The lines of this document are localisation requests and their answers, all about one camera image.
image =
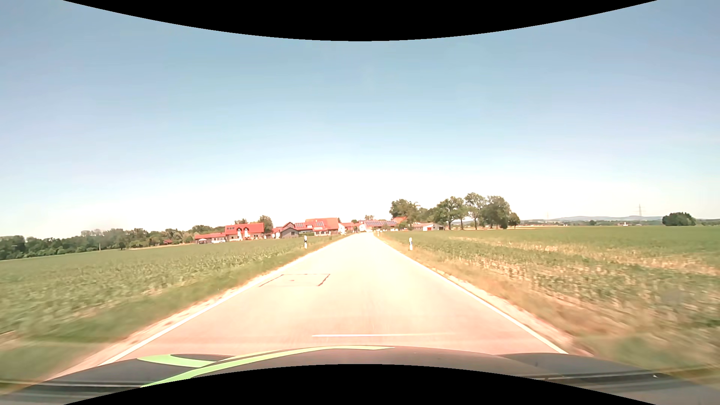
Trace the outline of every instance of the asphalt road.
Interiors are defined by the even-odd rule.
[[[338,344],[435,347],[491,355],[555,352],[376,236],[362,233],[331,244],[121,360],[170,353],[242,355]]]

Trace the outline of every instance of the house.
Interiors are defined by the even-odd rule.
[[[295,229],[297,229],[297,232],[300,236],[315,235],[315,231],[312,229],[311,223],[296,222]]]
[[[285,229],[282,229],[280,231],[280,239],[290,239],[290,238],[297,238],[300,236],[300,232],[297,231],[297,229],[289,226]]]
[[[292,222],[288,222],[272,230],[272,237],[274,239],[297,238],[298,236],[300,236],[300,232],[295,229],[295,224]]]
[[[367,220],[363,221],[366,230],[370,231],[377,231],[378,229],[382,229],[384,226],[389,226],[390,228],[396,228],[397,229],[397,223],[395,221],[384,221],[384,220]]]
[[[362,232],[362,231],[360,231],[360,225],[363,225],[361,223],[341,222],[340,224],[343,227],[345,227],[345,233]]]
[[[415,222],[413,224],[413,229],[416,231],[444,231],[445,227],[440,225],[439,223],[434,223],[434,222],[426,222],[426,223]]]
[[[262,239],[265,237],[265,224],[262,222],[239,223],[225,227],[229,241]]]
[[[337,235],[345,233],[345,227],[337,218],[311,218],[306,219],[304,229],[312,228],[316,236]]]
[[[219,244],[228,241],[224,232],[206,233],[205,235],[195,235],[196,244]]]

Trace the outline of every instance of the bush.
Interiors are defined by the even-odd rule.
[[[695,218],[688,213],[671,213],[662,217],[665,226],[695,226]]]

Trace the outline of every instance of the field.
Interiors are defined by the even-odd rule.
[[[338,236],[0,262],[0,380],[32,380]]]
[[[408,251],[408,237],[413,250]],[[386,232],[391,246],[642,367],[720,364],[720,228]]]

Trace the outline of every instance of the white lane marking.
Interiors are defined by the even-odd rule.
[[[545,338],[542,337],[540,334],[538,334],[536,331],[534,331],[534,330],[528,328],[527,326],[523,325],[521,322],[519,322],[518,320],[516,320],[516,319],[513,318],[512,316],[510,316],[510,315],[502,312],[501,310],[499,310],[499,309],[497,309],[496,307],[492,306],[490,303],[488,303],[487,301],[485,301],[485,300],[483,300],[482,298],[478,297],[477,295],[469,292],[468,290],[465,290],[461,285],[457,285],[457,284],[456,284],[455,282],[453,282],[452,280],[443,277],[442,275],[438,274],[437,272],[434,272],[432,269],[428,269],[425,265],[421,264],[420,262],[416,262],[416,261],[413,260],[411,257],[405,256],[404,254],[398,252],[398,251],[395,250],[392,246],[390,246],[389,244],[385,243],[384,241],[382,241],[382,242],[383,242],[383,244],[384,244],[385,246],[387,246],[388,249],[390,249],[390,250],[392,250],[393,252],[399,254],[400,256],[402,256],[402,257],[410,260],[411,262],[413,262],[413,263],[415,263],[416,265],[422,267],[423,269],[425,269],[425,270],[433,273],[434,275],[440,277],[441,279],[445,280],[446,282],[449,282],[450,284],[452,284],[452,285],[453,285],[455,288],[457,288],[458,290],[462,291],[463,293],[466,293],[466,294],[469,295],[470,297],[474,298],[476,301],[479,301],[479,302],[482,303],[483,305],[485,305],[485,306],[487,306],[488,308],[492,309],[494,312],[500,314],[503,318],[505,318],[505,319],[509,320],[510,322],[512,322],[513,324],[517,325],[517,326],[520,327],[522,330],[528,332],[530,335],[532,335],[534,338],[538,339],[540,342],[543,342],[544,344],[548,345],[551,349],[555,350],[555,351],[558,352],[558,353],[562,353],[562,354],[564,354],[564,355],[568,354],[566,351],[564,351],[563,349],[559,348],[556,344],[554,344],[553,342],[550,342],[548,339],[545,339]]]
[[[182,325],[182,324],[190,321],[191,319],[194,319],[194,318],[202,315],[202,314],[205,313],[205,312],[208,312],[209,310],[211,310],[211,309],[213,309],[214,307],[220,305],[221,303],[224,303],[225,301],[231,299],[232,297],[235,297],[237,294],[240,294],[240,293],[242,293],[243,291],[245,291],[245,290],[247,290],[247,289],[249,289],[249,288],[252,288],[252,287],[258,285],[259,283],[267,280],[268,278],[271,278],[271,277],[276,276],[278,273],[280,273],[280,272],[282,272],[282,271],[284,271],[284,270],[287,270],[288,267],[295,266],[296,264],[302,262],[303,260],[307,259],[308,257],[310,257],[310,256],[312,256],[312,255],[314,255],[314,254],[316,254],[316,253],[318,253],[318,252],[320,252],[320,251],[323,250],[323,249],[327,249],[328,247],[330,247],[330,246],[332,246],[332,245],[333,245],[333,244],[329,244],[329,245],[327,245],[327,246],[323,246],[323,247],[319,248],[318,250],[316,250],[316,251],[314,251],[314,252],[310,252],[310,253],[306,254],[305,256],[299,257],[297,260],[295,260],[295,261],[293,261],[293,262],[290,262],[290,263],[284,265],[283,267],[280,267],[279,269],[274,270],[274,271],[272,271],[272,272],[270,272],[270,273],[268,273],[268,274],[266,274],[266,275],[264,275],[264,276],[256,279],[256,280],[253,281],[253,282],[250,282],[249,284],[247,284],[247,285],[245,285],[244,287],[242,287],[240,290],[235,291],[234,293],[232,293],[232,294],[228,295],[227,297],[219,300],[218,302],[212,304],[211,306],[208,306],[208,307],[206,307],[206,308],[204,308],[204,309],[202,309],[202,310],[200,310],[200,311],[198,311],[198,312],[196,312],[196,313],[193,313],[191,316],[188,316],[187,318],[185,318],[185,319],[177,322],[176,324],[172,324],[172,325],[168,326],[167,328],[159,331],[158,333],[154,334],[154,335],[151,336],[151,337],[148,337],[147,339],[143,340],[142,342],[137,343],[136,345],[132,346],[131,348],[129,348],[129,349],[127,349],[127,350],[125,350],[124,352],[122,352],[122,353],[120,353],[120,354],[118,354],[118,355],[115,355],[115,356],[109,358],[108,360],[105,360],[105,361],[104,361],[103,363],[101,363],[100,365],[110,364],[111,362],[116,362],[116,361],[122,359],[123,357],[127,356],[128,354],[134,352],[134,351],[137,350],[137,349],[140,349],[141,347],[143,347],[143,346],[145,346],[146,344],[152,342],[153,340],[155,340],[155,339],[163,336],[164,334],[170,332],[171,330],[175,329],[176,327],[178,327],[178,326],[180,326],[180,325]]]
[[[388,334],[314,334],[312,337],[367,337],[367,336],[434,336],[452,333],[388,333]]]

